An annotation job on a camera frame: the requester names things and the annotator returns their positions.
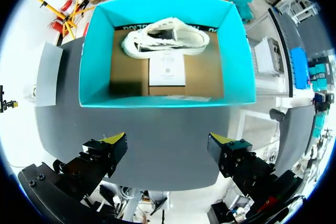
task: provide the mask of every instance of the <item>sneaker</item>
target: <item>sneaker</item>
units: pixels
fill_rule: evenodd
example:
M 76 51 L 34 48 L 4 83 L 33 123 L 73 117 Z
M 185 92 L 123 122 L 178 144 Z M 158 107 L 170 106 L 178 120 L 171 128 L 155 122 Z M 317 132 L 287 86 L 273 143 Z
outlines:
M 130 32 L 122 42 L 124 52 L 136 59 L 150 59 L 158 52 L 174 50 L 198 55 L 209 44 L 209 36 L 177 18 L 165 18 L 138 31 Z

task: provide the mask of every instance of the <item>cardboard insert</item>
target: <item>cardboard insert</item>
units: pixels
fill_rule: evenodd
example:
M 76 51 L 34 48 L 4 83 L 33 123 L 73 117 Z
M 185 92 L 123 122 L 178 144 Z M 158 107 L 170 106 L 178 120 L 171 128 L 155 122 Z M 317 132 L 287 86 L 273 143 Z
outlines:
M 221 55 L 217 34 L 206 32 L 210 43 L 205 51 L 195 56 L 184 56 L 184 87 L 149 87 L 149 60 L 133 59 L 121 47 L 122 41 L 132 30 L 114 32 L 111 60 L 110 92 L 119 97 L 147 95 L 188 95 L 194 97 L 224 97 Z

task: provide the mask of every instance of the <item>white label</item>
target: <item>white label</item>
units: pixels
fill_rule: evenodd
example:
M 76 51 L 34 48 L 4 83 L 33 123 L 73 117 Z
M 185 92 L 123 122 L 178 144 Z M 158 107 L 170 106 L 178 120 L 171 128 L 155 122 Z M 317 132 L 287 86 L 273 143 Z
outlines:
M 159 52 L 149 60 L 149 86 L 185 86 L 183 54 Z
M 211 97 L 189 97 L 187 95 L 170 95 L 165 98 L 170 100 L 184 100 L 196 102 L 208 102 L 211 99 Z
M 325 64 L 325 68 L 327 69 L 327 75 L 330 75 L 329 64 Z

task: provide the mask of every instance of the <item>yellow tripod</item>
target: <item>yellow tripod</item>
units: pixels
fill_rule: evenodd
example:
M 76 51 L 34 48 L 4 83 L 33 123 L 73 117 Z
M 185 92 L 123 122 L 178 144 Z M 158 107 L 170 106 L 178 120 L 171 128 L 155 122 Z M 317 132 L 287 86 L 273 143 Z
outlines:
M 40 1 L 43 6 L 45 6 L 49 10 L 51 10 L 53 13 L 55 13 L 58 17 L 60 17 L 63 20 L 62 36 L 63 37 L 65 36 L 65 32 L 66 32 L 66 29 L 67 29 L 73 39 L 75 39 L 75 36 L 72 33 L 71 28 L 72 27 L 77 27 L 74 23 L 75 16 L 77 14 L 81 14 L 81 13 L 87 12 L 88 10 L 92 10 L 92 9 L 95 8 L 95 6 L 94 6 L 94 7 L 87 8 L 87 9 L 84 9 L 84 10 L 80 10 L 80 11 L 77 12 L 76 10 L 77 10 L 77 8 L 80 4 L 79 4 L 79 0 L 76 0 L 75 9 L 73 10 L 73 12 L 70 15 L 65 16 L 63 13 L 57 11 L 55 8 L 53 8 L 51 5 L 49 5 L 44 0 L 38 0 L 38 1 Z

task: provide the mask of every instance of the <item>gray work table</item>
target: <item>gray work table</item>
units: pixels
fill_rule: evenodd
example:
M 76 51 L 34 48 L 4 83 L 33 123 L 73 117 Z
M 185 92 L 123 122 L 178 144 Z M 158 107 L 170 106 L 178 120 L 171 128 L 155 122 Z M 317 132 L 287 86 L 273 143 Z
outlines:
M 69 162 L 87 140 L 125 132 L 128 151 L 107 181 L 159 191 L 214 184 L 219 171 L 207 153 L 207 137 L 209 132 L 227 135 L 230 108 L 82 108 L 78 77 L 83 41 L 61 46 L 56 105 L 35 110 L 45 150 Z

